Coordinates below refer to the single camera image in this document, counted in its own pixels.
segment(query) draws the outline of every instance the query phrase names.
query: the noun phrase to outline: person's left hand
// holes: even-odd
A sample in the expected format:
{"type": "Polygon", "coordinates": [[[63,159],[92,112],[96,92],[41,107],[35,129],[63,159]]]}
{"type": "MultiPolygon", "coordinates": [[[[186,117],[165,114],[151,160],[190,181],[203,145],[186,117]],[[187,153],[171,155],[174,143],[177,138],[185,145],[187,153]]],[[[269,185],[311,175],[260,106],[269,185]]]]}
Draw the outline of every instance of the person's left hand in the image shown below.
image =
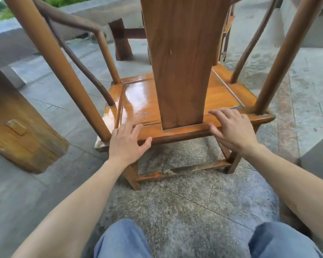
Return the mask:
{"type": "Polygon", "coordinates": [[[137,161],[150,147],[152,138],[146,139],[142,146],[138,146],[138,136],[144,126],[130,123],[121,124],[118,129],[114,129],[110,139],[109,160],[125,165],[127,167],[137,161]]]}

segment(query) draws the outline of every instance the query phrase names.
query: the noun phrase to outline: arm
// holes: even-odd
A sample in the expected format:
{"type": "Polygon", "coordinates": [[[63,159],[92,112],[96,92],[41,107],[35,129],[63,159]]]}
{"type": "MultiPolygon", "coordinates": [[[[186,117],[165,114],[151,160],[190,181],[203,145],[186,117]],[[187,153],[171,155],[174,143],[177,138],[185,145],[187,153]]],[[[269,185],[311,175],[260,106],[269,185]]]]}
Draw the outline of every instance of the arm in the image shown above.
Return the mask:
{"type": "Polygon", "coordinates": [[[228,108],[210,113],[223,128],[220,131],[209,124],[217,141],[253,165],[287,206],[323,239],[323,180],[259,144],[246,115],[228,108]]]}
{"type": "Polygon", "coordinates": [[[139,147],[143,125],[122,124],[113,131],[109,159],[84,184],[57,205],[13,254],[12,258],[80,257],[116,180],[151,147],[139,147]]]}

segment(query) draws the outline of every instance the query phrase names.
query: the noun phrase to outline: forearm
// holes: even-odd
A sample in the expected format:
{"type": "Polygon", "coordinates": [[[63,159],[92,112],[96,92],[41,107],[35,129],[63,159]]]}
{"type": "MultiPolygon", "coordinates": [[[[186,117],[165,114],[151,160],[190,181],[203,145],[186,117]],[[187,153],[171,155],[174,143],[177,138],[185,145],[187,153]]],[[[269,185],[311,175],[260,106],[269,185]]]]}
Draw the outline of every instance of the forearm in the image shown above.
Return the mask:
{"type": "Polygon", "coordinates": [[[323,239],[323,180],[258,145],[245,159],[287,206],[323,239]]]}
{"type": "Polygon", "coordinates": [[[106,161],[47,215],[13,257],[80,257],[124,168],[106,161]]]}

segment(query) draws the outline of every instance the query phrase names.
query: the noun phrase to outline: blue jeans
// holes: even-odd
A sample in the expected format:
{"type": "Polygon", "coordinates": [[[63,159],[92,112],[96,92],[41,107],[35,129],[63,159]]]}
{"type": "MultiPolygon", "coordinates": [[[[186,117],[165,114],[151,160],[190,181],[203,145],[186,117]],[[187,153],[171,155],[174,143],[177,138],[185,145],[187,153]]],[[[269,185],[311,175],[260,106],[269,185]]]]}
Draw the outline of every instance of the blue jeans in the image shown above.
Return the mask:
{"type": "MultiPolygon", "coordinates": [[[[310,238],[279,222],[259,225],[250,239],[249,249],[252,258],[323,258],[310,238]]],[[[134,221],[117,221],[99,239],[94,258],[112,257],[152,257],[147,239],[134,221]]]]}

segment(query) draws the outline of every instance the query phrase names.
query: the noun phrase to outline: chair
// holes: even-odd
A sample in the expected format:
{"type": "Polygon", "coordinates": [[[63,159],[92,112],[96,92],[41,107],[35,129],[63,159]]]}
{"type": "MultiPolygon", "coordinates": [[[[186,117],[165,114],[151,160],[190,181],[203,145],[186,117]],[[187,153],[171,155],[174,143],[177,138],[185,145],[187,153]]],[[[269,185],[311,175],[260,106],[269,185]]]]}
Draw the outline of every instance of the chair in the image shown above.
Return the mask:
{"type": "MultiPolygon", "coordinates": [[[[230,1],[141,0],[153,73],[120,79],[100,26],[64,14],[41,3],[40,0],[34,0],[49,25],[51,25],[50,17],[58,23],[95,32],[113,78],[109,92],[101,88],[108,102],[102,120],[32,0],[5,0],[98,134],[95,148],[99,151],[108,151],[112,130],[127,121],[131,121],[134,125],[139,123],[144,125],[138,143],[141,144],[146,138],[152,137],[152,144],[155,145],[209,136],[206,123],[212,122],[221,128],[218,120],[208,114],[210,109],[220,107],[238,109],[239,112],[248,115],[255,132],[260,125],[275,119],[268,110],[268,105],[310,25],[318,15],[323,0],[302,0],[257,98],[237,78],[262,34],[276,0],[272,0],[260,27],[233,73],[217,60],[227,14],[231,14],[230,1]]],[[[62,40],[58,37],[57,39],[64,47],[62,40]]],[[[144,175],[138,174],[137,163],[134,163],[128,166],[122,175],[134,190],[139,190],[142,181],[205,169],[220,169],[226,174],[233,173],[241,156],[237,152],[229,151],[223,145],[219,146],[225,159],[213,163],[144,175]]]]}

